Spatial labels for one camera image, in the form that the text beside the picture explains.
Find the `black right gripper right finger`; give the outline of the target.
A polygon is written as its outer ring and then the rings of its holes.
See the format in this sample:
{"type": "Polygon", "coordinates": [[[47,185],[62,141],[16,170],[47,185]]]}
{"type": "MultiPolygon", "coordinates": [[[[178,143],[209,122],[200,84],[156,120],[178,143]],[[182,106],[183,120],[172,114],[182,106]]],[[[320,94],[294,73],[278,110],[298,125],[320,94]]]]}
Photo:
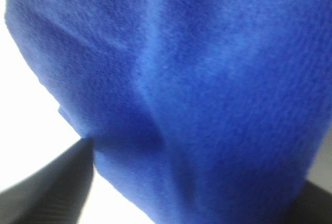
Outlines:
{"type": "Polygon", "coordinates": [[[293,205],[293,223],[331,224],[331,193],[306,181],[293,205]]]}

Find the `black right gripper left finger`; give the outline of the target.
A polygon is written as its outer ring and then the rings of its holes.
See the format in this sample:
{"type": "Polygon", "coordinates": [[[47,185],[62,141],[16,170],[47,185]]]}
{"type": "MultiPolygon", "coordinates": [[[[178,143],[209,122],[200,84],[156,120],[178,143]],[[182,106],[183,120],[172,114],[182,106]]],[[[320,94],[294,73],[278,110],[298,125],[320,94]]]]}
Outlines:
{"type": "Polygon", "coordinates": [[[93,179],[93,142],[81,139],[1,192],[1,223],[78,223],[93,179]]]}

